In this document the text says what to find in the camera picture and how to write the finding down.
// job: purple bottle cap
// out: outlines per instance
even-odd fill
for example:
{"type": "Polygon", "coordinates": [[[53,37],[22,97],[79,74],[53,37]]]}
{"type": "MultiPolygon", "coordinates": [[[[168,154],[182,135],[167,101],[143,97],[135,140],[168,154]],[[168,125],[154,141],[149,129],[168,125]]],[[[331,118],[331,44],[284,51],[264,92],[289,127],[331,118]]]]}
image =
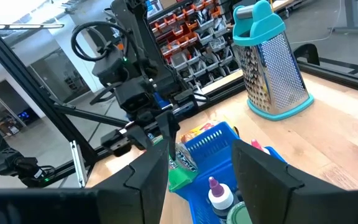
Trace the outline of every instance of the purple bottle cap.
{"type": "Polygon", "coordinates": [[[214,197],[222,196],[224,193],[224,189],[219,184],[219,182],[217,180],[215,180],[214,177],[209,177],[208,181],[209,181],[209,188],[212,191],[212,195],[214,195],[214,197]]]}

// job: white glue bottle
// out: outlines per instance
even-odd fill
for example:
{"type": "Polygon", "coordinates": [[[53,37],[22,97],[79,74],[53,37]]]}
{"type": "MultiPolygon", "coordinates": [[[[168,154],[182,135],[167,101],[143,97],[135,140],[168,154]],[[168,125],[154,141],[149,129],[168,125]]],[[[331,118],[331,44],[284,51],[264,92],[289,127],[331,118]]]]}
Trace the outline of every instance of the white glue bottle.
{"type": "Polygon", "coordinates": [[[213,206],[214,213],[218,216],[222,224],[226,224],[227,215],[230,209],[237,203],[238,198],[231,192],[229,186],[220,184],[213,177],[209,177],[208,198],[213,206]]]}

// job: workbench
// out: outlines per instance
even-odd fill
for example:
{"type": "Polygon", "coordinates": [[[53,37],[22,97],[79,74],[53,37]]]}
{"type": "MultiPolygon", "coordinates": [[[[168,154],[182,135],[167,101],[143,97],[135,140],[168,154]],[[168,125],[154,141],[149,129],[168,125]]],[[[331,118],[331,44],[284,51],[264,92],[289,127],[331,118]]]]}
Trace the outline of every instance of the workbench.
{"type": "MultiPolygon", "coordinates": [[[[203,89],[211,91],[242,76],[239,70],[203,89]]],[[[235,95],[180,123],[177,136],[208,120],[230,119],[245,142],[257,139],[272,146],[291,165],[341,188],[358,189],[358,91],[303,73],[314,103],[294,117],[268,121],[248,107],[247,92],[235,95]]],[[[99,161],[87,183],[92,187],[113,175],[142,151],[132,149],[121,157],[110,156],[99,161]]],[[[167,192],[161,223],[192,223],[188,203],[167,192]]]]}

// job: box grater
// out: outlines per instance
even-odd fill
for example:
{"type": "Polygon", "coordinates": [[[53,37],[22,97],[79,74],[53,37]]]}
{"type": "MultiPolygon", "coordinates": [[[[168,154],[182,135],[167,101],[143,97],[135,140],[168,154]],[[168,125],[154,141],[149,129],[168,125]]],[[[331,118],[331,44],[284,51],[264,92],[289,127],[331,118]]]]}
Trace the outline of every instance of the box grater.
{"type": "Polygon", "coordinates": [[[233,39],[248,90],[248,105],[258,115],[280,120],[313,102],[284,33],[285,25],[267,1],[234,10],[233,39]]]}

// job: teal plastic base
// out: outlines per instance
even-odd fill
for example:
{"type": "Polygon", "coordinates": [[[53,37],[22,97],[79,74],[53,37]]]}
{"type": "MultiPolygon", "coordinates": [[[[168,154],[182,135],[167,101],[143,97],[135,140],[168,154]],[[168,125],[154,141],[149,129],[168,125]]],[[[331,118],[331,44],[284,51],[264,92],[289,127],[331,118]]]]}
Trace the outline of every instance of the teal plastic base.
{"type": "Polygon", "coordinates": [[[282,119],[285,118],[289,118],[291,116],[296,115],[297,113],[303,111],[304,109],[306,109],[308,106],[310,106],[310,104],[312,104],[312,102],[314,102],[314,97],[312,94],[309,94],[309,98],[303,102],[301,105],[297,106],[296,108],[293,108],[290,111],[284,112],[282,114],[276,114],[276,115],[272,115],[272,114],[268,114],[258,108],[256,108],[250,101],[250,99],[247,100],[248,106],[249,108],[257,115],[269,119],[271,121],[280,121],[282,119]]]}

